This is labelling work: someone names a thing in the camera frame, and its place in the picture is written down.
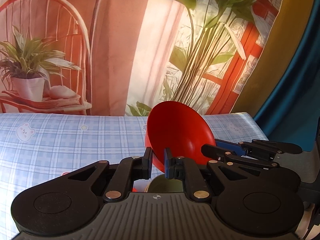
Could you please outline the teal curtain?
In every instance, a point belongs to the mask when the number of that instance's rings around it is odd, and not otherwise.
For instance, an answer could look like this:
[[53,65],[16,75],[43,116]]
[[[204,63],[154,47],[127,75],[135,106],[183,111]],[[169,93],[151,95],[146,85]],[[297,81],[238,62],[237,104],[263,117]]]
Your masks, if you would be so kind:
[[310,151],[319,119],[319,0],[314,0],[302,40],[255,122],[271,141]]

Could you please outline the blue plaid tablecloth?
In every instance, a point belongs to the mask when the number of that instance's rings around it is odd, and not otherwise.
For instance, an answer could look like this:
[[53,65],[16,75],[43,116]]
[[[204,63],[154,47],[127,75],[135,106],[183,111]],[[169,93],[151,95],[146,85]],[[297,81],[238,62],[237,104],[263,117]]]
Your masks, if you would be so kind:
[[1,115],[1,239],[18,231],[10,208],[23,190],[99,160],[145,151],[146,117]]

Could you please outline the small green dish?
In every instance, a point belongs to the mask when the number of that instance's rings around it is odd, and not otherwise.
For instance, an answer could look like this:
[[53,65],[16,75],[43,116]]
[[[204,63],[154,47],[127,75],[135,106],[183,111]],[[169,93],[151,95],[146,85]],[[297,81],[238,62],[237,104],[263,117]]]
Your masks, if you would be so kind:
[[148,193],[175,193],[183,192],[183,183],[177,179],[167,179],[161,174],[147,185],[145,192]]

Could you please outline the printed backdrop cloth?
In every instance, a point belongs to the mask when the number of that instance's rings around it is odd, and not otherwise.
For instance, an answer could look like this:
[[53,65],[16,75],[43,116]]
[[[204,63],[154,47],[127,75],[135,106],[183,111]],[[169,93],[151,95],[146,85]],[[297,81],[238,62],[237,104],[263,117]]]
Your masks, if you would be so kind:
[[282,0],[1,0],[1,112],[229,113]]

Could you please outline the medium red bowl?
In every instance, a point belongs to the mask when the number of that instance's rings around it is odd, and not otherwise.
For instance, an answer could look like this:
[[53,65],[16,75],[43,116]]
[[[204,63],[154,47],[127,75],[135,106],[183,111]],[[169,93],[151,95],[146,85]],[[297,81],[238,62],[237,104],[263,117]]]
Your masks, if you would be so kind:
[[153,165],[164,172],[164,150],[173,157],[184,156],[205,165],[209,158],[201,153],[205,144],[216,145],[212,130],[191,107],[176,101],[154,106],[146,122],[145,147],[153,150]]

